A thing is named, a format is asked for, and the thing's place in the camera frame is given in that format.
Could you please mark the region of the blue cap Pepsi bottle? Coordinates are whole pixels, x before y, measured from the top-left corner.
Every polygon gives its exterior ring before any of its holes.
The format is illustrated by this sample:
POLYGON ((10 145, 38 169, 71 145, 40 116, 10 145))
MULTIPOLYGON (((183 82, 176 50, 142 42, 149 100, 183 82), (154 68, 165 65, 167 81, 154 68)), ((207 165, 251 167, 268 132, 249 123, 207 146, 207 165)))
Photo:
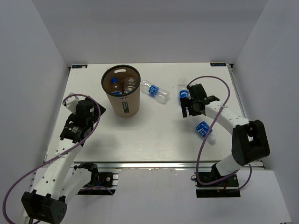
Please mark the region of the blue cap Pepsi bottle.
POLYGON ((121 85, 118 82, 117 78, 111 79, 111 93, 114 95, 121 95, 122 94, 122 88, 121 85))

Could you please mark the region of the clear bottle green white label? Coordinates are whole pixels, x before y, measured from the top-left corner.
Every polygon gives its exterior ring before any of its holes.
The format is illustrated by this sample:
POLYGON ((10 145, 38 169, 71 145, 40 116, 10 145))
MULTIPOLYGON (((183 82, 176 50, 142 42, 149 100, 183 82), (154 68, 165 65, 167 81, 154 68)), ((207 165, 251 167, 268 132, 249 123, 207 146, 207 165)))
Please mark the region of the clear bottle green white label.
POLYGON ((124 93, 129 93, 136 87, 137 79, 135 77, 126 77, 124 81, 124 93))

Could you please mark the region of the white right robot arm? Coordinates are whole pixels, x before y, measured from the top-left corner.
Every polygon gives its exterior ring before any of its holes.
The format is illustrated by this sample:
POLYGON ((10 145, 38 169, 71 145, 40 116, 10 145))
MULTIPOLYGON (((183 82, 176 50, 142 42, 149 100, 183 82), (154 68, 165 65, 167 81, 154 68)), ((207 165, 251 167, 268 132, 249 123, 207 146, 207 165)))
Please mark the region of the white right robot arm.
POLYGON ((182 98, 183 117, 205 115, 225 128, 232 136, 231 153, 211 167, 204 178, 196 172, 200 185, 222 186, 239 169, 270 155, 263 122, 250 121, 228 109, 216 96, 208 96, 201 84, 187 85, 188 98, 182 98))

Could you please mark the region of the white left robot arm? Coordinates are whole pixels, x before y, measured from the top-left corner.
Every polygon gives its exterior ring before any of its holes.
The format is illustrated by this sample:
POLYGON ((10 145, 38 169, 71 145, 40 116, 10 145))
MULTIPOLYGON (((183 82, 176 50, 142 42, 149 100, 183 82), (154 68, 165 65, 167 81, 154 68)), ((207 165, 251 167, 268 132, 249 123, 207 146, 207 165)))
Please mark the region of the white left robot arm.
POLYGON ((71 111, 59 135, 54 160, 31 192, 24 192, 21 202, 30 218, 49 224, 59 224, 65 217, 67 203, 84 187, 92 187, 99 181, 98 167, 85 162, 75 167, 74 174, 67 174, 77 154, 83 148, 86 137, 94 131, 106 109, 91 100, 71 97, 63 102, 71 111))

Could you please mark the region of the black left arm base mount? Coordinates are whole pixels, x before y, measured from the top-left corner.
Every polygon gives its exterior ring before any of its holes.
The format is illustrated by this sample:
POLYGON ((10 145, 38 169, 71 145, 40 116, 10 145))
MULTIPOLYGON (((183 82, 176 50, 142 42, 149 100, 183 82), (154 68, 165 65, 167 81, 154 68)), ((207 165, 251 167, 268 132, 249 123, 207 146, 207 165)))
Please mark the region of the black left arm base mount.
POLYGON ((91 180, 85 184, 77 195, 112 196, 118 184, 118 171, 110 169, 95 169, 91 173, 91 180))

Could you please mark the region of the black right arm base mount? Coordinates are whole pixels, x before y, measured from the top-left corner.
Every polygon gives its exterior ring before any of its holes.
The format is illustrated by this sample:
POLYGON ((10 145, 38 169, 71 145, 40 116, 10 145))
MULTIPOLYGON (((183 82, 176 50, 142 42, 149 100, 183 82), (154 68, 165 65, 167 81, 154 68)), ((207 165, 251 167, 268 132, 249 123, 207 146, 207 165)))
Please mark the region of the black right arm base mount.
POLYGON ((195 182, 197 198, 237 198, 241 197, 239 190, 239 182, 236 175, 229 177, 226 180, 212 184, 202 185, 196 175, 191 176, 191 180, 195 182))

